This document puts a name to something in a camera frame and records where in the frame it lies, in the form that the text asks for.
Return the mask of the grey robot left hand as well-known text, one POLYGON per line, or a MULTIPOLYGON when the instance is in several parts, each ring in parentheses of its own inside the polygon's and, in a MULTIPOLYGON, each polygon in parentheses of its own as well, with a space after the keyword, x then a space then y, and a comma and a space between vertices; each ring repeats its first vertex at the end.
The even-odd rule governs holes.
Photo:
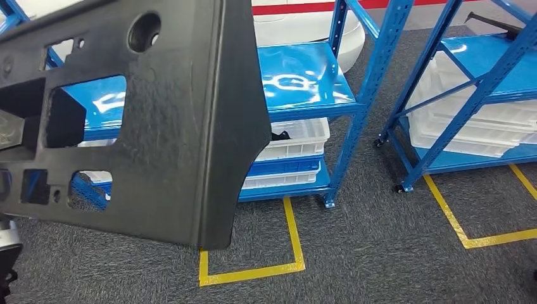
POLYGON ((1 110, 1 150, 23 145, 25 119, 1 110))

